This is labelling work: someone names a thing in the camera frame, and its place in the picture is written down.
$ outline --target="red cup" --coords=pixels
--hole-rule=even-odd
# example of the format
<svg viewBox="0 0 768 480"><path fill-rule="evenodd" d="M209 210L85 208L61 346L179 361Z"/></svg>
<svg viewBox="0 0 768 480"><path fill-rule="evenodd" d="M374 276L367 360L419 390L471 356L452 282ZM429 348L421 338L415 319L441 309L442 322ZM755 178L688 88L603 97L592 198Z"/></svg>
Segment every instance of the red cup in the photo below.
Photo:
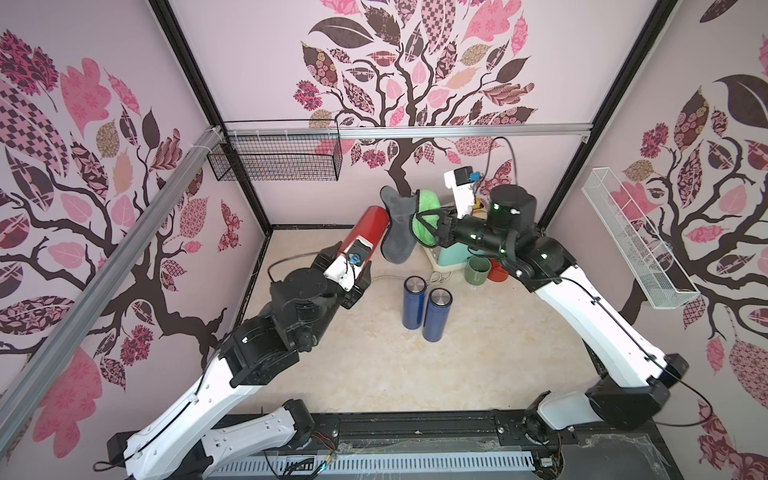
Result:
<svg viewBox="0 0 768 480"><path fill-rule="evenodd" d="M509 272L496 260L491 260L491 272L488 274L488 280L492 282L503 282L509 276Z"/></svg>

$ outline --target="pink wall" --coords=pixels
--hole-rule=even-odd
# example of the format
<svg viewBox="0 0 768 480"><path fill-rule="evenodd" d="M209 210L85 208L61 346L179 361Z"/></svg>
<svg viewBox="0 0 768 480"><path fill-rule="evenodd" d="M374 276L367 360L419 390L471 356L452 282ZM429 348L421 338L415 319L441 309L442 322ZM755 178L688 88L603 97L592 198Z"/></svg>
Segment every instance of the pink wall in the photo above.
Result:
<svg viewBox="0 0 768 480"><path fill-rule="evenodd" d="M16 2L0 31L4 391L207 123L142 2ZM262 240L238 186L216 182L206 164L0 477L123 478L91 465L114 433L148 424L200 375Z"/></svg>
<svg viewBox="0 0 768 480"><path fill-rule="evenodd" d="M448 124L469 115L476 101L481 102L482 115L517 108L508 115L519 116L521 123L589 122L653 2L406 0L399 4L411 5L413 15L408 18L395 2L361 0L301 3L229 0L215 4L194 1L175 2L174 9L225 119L308 118L323 111L328 116L341 111L342 122L350 119L352 125L383 126L396 123L392 118L398 108L405 109L405 117L396 123L399 125L418 124L417 112L424 109L427 124ZM431 10L450 12L452 8L455 9L453 16L445 15L437 22L422 19L429 18ZM361 35L368 35L369 39L358 35L350 40L324 28L322 21L329 18L336 19L332 22L339 22L338 19L354 22L349 25L357 25L363 32ZM369 55L376 52L396 55L398 45L408 50L414 32L427 42L425 62L418 58L412 61L404 58L394 65L372 62ZM451 56L447 45L452 42L456 47L454 66L447 69L449 72L444 78L435 77L430 82L429 70L424 69L423 64L437 68L443 60L444 65L449 65L445 59ZM302 43L310 48L305 49ZM504 56L483 78L488 58L502 45L507 45ZM319 75L313 78L314 74L307 71L309 62L316 73L315 49L325 58L319 63L320 68L328 68L330 72L327 76L324 73L322 79ZM333 56L332 51L336 50L343 55ZM506 65L512 69L524 67L513 77L502 74L500 82L492 82L499 78L500 71L509 72L505 70ZM353 68L366 69L374 77L355 76L350 71ZM419 69L426 73L426 78L419 80ZM309 87L304 88L301 81L307 81ZM387 90L390 81L396 84L391 91ZM421 101L409 101L407 96L398 99L400 91L408 90L408 83L413 86L415 98L426 94L425 98ZM376 91L377 85L387 94L384 103ZM502 85L506 85L509 95L502 100L496 95L500 104L492 102L492 94L482 93ZM451 110L440 112L444 101L436 99L439 92L457 95L448 103ZM352 99L365 98L365 95L372 103L370 109L365 101L355 105ZM451 115L457 99L465 95L468 97ZM523 115L527 109L533 112ZM382 122L379 114L383 111L386 113ZM436 111L440 113L433 120L432 114ZM480 118L467 117L463 121L474 124ZM380 202L378 192L384 185L395 185L404 194L428 188L449 197L450 193L442 185L442 173L454 168L455 162L483 170L488 149L470 151L454 144L457 140L430 141L425 148L434 153L433 164L427 160L417 164L416 152L409 141L399 143L399 155L383 162L366 163L366 152L387 152L389 142L382 141L363 146L363 159L359 163L353 164L352 155L348 153L338 182L258 181L255 184L274 223L354 223L366 206ZM513 141L520 162L521 183L538 198L541 212L580 138L515 137ZM494 151L492 156L492 172L509 159L506 146ZM405 172L405 181L395 181L402 177L400 168Z"/></svg>
<svg viewBox="0 0 768 480"><path fill-rule="evenodd" d="M764 478L768 4L739 0L714 17L718 8L710 9L711 3L682 4L549 233L644 336L688 360L685 379L714 404L716 417L702 426L659 427L685 478ZM636 194L636 200L661 225L703 297L677 310L642 302L579 191L592 167L611 167L644 192L646 198ZM675 386L657 419L692 422L700 411L697 397Z"/></svg>

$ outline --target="beige tile floor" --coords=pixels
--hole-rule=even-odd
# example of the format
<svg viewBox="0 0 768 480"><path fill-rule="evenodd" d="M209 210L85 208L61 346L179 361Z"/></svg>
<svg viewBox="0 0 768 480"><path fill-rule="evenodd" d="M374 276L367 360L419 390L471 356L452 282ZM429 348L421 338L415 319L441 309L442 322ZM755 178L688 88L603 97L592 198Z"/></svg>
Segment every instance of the beige tile floor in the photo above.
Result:
<svg viewBox="0 0 768 480"><path fill-rule="evenodd" d="M246 318L268 302L266 266L320 250L348 230L277 230ZM273 268L276 279L309 266L311 257ZM372 276L421 275L432 268L421 247L403 265L376 251ZM303 399L312 412L521 409L548 389L595 377L578 334L547 303L514 280L471 286L461 271L444 285L454 300L437 343L401 324L402 281L375 280L351 309L339 309L320 344L245 400L234 413Z"/></svg>

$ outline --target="wire basket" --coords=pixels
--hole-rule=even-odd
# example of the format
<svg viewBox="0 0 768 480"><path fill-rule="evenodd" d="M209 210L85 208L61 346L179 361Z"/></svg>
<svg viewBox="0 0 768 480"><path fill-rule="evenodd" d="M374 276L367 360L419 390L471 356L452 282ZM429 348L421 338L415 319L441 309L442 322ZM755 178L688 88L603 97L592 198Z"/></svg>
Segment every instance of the wire basket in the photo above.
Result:
<svg viewBox="0 0 768 480"><path fill-rule="evenodd" d="M234 151L219 144L208 154L208 161L217 180L237 179L236 169L241 167L230 162L237 157L251 180L338 180L342 163L339 128L334 121L327 122L333 127L248 130L247 134L232 131Z"/></svg>
<svg viewBox="0 0 768 480"><path fill-rule="evenodd" d="M655 224L610 168L593 169L581 190L608 228L653 308L677 308L700 295Z"/></svg>

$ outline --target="black wire basket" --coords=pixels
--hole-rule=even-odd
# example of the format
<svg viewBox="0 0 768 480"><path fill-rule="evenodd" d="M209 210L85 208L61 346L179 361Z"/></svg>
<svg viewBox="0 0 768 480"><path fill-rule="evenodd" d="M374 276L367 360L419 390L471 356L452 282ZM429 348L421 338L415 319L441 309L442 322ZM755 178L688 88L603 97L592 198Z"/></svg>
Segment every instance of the black wire basket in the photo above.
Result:
<svg viewBox="0 0 768 480"><path fill-rule="evenodd" d="M248 121L257 122L275 120ZM339 127L333 120L322 125L317 129L283 129L282 133L274 128L245 134L231 131L233 151L227 144L218 144L208 154L208 161L217 180L237 180L239 169L251 180L338 180L342 163Z"/></svg>

